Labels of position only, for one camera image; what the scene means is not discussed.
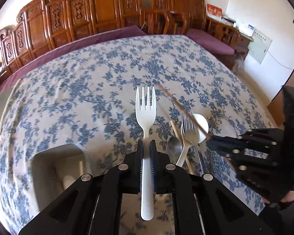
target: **cable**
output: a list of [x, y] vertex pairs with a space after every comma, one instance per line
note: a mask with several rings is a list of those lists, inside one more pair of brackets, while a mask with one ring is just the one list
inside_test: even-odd
[[282, 67], [284, 67], [284, 68], [286, 68], [286, 69], [290, 69], [290, 70], [294, 70], [294, 69], [292, 69], [292, 68], [289, 68], [289, 67], [287, 67], [287, 66], [284, 66], [283, 64], [281, 64], [281, 63], [279, 63], [274, 57], [273, 57], [273, 55], [268, 51], [268, 53], [272, 56], [272, 58], [279, 64], [279, 65], [281, 65]]

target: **metal rivet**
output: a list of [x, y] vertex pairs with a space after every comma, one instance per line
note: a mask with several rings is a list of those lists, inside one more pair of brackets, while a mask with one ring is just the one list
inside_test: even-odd
[[82, 175], [82, 177], [81, 177], [81, 180], [82, 181], [88, 181], [88, 180], [90, 180], [92, 177], [89, 175], [89, 174], [84, 174], [84, 175]]
[[175, 169], [175, 165], [174, 164], [167, 164], [165, 166], [165, 168], [168, 169], [168, 170], [174, 170]]
[[211, 180], [213, 180], [213, 176], [212, 176], [211, 174], [205, 174], [205, 175], [203, 176], [203, 178], [204, 178], [206, 181], [211, 181]]
[[239, 166], [239, 169], [240, 170], [247, 170], [247, 167], [245, 165], [241, 165], [241, 166]]
[[128, 165], [127, 164], [120, 164], [119, 165], [119, 170], [126, 170], [126, 169], [128, 169]]

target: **floral tablecloth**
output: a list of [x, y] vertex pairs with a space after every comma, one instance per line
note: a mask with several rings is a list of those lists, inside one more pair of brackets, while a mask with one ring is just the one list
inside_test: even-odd
[[[38, 214], [31, 161], [42, 150], [80, 143], [94, 176], [122, 163], [143, 136], [135, 117], [138, 86], [165, 86], [186, 110], [202, 114], [209, 131], [237, 136], [271, 127], [269, 118], [235, 75], [185, 36], [145, 36], [91, 45], [63, 55], [18, 81], [0, 127], [0, 197], [12, 233]], [[179, 126], [175, 105], [156, 90], [157, 115], [151, 139], [165, 152]], [[205, 165], [256, 214], [261, 197], [235, 179], [225, 160], [201, 144]], [[198, 160], [190, 152], [198, 172]], [[140, 218], [138, 195], [124, 195], [122, 230], [129, 234], [174, 234], [172, 202], [155, 203], [151, 221]]]

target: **gray container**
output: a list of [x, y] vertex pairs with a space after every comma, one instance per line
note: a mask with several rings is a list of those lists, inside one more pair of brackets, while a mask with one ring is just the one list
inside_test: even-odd
[[66, 144], [41, 151], [34, 156], [32, 174], [39, 211], [64, 191], [65, 175], [78, 179], [81, 173], [91, 174], [89, 160], [84, 151], [80, 144]]

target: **metal spoon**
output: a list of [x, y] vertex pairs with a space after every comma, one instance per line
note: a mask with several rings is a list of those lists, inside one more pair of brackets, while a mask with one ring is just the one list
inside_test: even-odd
[[182, 143], [176, 137], [172, 136], [169, 139], [166, 147], [166, 151], [170, 157], [171, 163], [176, 164], [182, 153], [182, 149]]

